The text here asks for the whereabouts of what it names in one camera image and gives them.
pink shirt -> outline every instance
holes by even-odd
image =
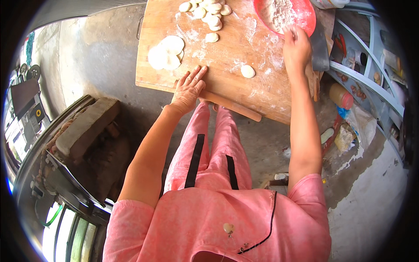
[[[233,224],[232,239],[223,224]],[[326,261],[331,248],[323,185],[301,179],[288,197],[266,189],[166,192],[153,209],[115,203],[104,261],[192,261],[210,251],[236,261]]]

red bowl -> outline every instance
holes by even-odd
[[[259,20],[274,34],[284,38],[283,34],[273,31],[270,29],[260,16],[260,11],[263,8],[263,3],[266,0],[253,0],[253,6],[255,7],[256,14],[259,17]],[[316,13],[314,8],[310,3],[310,0],[290,0],[292,3],[292,9],[297,14],[297,17],[294,18],[294,24],[301,26],[307,35],[310,37],[314,32],[316,27]]]

concrete floor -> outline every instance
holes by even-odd
[[[39,30],[32,59],[41,67],[42,101],[51,119],[84,94],[114,97],[122,102],[123,112],[130,119],[132,144],[134,150],[137,148],[172,98],[171,93],[135,85],[136,35],[144,10],[145,4],[114,8]],[[337,114],[325,92],[330,81],[325,74],[321,99],[315,103],[320,132],[333,125]],[[173,133],[164,176],[191,114],[181,119]],[[238,114],[234,118],[249,159],[253,187],[260,187],[275,173],[287,172],[289,126],[266,118],[259,123]],[[214,130],[212,112],[210,143]],[[379,131],[367,150],[356,144],[339,156],[333,144],[325,158],[322,177],[326,178],[332,236],[330,261],[353,261],[354,256],[355,261],[365,261],[383,241],[400,208],[406,186],[402,165]]]

pink pants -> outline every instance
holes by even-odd
[[[180,190],[185,187],[185,179],[198,134],[205,134],[205,140],[199,161],[195,187],[209,190],[231,189],[227,158],[225,156],[229,155],[234,160],[238,188],[252,188],[249,162],[240,143],[237,126],[230,111],[221,106],[218,108],[211,156],[208,147],[209,119],[210,110],[208,109],[208,102],[200,103],[186,127],[179,148],[170,164],[164,193],[170,190]]]

flour in bowl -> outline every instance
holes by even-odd
[[[283,34],[282,27],[294,23],[297,15],[290,0],[264,0],[260,16],[273,31]]]

